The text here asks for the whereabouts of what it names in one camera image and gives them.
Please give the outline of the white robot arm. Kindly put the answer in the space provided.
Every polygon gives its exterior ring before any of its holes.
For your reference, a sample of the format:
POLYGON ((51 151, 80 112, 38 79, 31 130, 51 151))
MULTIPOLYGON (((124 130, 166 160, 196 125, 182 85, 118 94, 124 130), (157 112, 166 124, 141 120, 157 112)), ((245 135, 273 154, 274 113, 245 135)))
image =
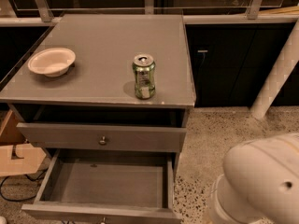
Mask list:
POLYGON ((205 224, 299 224, 299 134, 250 140, 223 158, 205 224))

